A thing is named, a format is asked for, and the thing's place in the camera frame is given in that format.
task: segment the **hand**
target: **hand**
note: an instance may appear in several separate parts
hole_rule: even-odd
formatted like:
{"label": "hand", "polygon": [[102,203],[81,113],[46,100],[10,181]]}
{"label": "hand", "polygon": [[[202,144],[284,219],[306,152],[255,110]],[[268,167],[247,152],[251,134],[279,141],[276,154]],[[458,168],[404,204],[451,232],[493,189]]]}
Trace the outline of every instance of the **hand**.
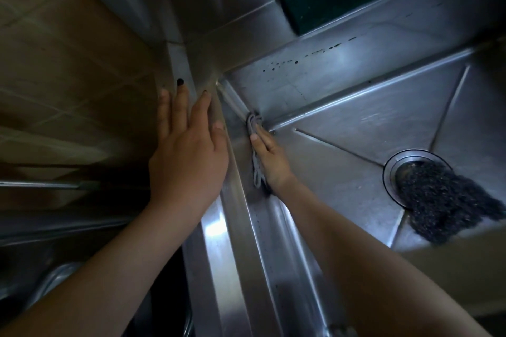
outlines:
{"label": "hand", "polygon": [[200,219],[218,197],[228,167],[227,137],[222,122],[209,128],[210,103],[204,91],[188,120],[188,89],[179,86],[172,104],[168,91],[161,91],[158,149],[149,160],[153,205],[183,207]]}
{"label": "hand", "polygon": [[267,182],[274,193],[279,195],[282,186],[286,182],[294,180],[295,176],[290,169],[283,148],[278,145],[274,137],[259,125],[256,125],[256,131],[258,135],[250,136],[251,143],[262,161]]}

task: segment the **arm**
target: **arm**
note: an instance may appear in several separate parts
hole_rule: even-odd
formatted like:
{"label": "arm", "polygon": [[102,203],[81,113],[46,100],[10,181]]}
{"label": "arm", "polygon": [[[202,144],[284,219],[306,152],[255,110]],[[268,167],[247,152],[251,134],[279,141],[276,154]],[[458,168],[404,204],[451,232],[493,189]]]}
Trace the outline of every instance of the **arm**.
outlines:
{"label": "arm", "polygon": [[228,165],[222,123],[209,130],[205,92],[188,123],[188,91],[171,115],[162,91],[158,149],[149,162],[151,200],[75,274],[0,332],[1,336],[119,336],[155,278],[218,196]]}
{"label": "arm", "polygon": [[290,170],[263,128],[251,142],[359,335],[488,336],[456,302],[394,251],[322,203]]}

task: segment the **sink drain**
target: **sink drain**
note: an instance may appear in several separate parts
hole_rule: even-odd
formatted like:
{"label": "sink drain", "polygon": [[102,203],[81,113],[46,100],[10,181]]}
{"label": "sink drain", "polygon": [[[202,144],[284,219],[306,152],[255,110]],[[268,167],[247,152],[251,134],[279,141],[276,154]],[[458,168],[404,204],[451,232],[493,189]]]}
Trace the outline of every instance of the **sink drain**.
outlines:
{"label": "sink drain", "polygon": [[406,207],[405,202],[399,197],[397,180],[409,172],[410,168],[417,163],[422,162],[438,162],[451,170],[451,167],[445,160],[433,153],[423,151],[421,149],[410,149],[407,151],[399,152],[392,156],[385,164],[383,169],[383,184],[390,195],[398,204]]}

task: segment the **person's right arm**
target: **person's right arm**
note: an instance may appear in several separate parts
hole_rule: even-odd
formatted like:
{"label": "person's right arm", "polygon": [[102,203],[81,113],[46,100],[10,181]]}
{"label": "person's right arm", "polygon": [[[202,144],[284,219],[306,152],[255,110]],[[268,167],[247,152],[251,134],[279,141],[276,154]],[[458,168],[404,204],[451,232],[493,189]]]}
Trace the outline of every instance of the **person's right arm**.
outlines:
{"label": "person's right arm", "polygon": [[322,203],[291,172],[283,149],[257,127],[251,142],[323,273],[338,287],[360,336],[489,336],[427,276]]}

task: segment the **finger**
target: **finger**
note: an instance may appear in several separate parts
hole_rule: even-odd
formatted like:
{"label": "finger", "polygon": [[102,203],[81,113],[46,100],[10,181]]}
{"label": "finger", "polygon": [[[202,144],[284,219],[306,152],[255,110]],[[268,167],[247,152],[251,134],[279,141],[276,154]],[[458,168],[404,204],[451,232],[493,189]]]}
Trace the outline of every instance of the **finger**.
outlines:
{"label": "finger", "polygon": [[227,153],[227,134],[221,121],[216,121],[211,128],[211,140],[215,146],[215,152]]}
{"label": "finger", "polygon": [[156,111],[156,132],[161,143],[170,132],[171,95],[166,89],[160,91],[158,109]]}
{"label": "finger", "polygon": [[174,103],[172,104],[171,132],[180,134],[188,128],[188,88],[178,86]]}
{"label": "finger", "polygon": [[209,110],[210,104],[211,94],[208,91],[204,91],[191,109],[190,127],[209,133],[207,110]]}
{"label": "finger", "polygon": [[263,129],[258,124],[256,125],[256,131],[258,132],[258,136],[262,139],[262,141],[265,144],[265,147],[270,151],[277,147],[277,143],[272,137],[272,135],[269,133],[268,130]]}
{"label": "finger", "polygon": [[265,147],[264,142],[262,139],[256,134],[253,133],[253,135],[250,136],[251,144],[253,146],[253,149],[258,153],[258,156],[260,156],[260,159],[263,159],[265,156],[269,154],[269,151]]}

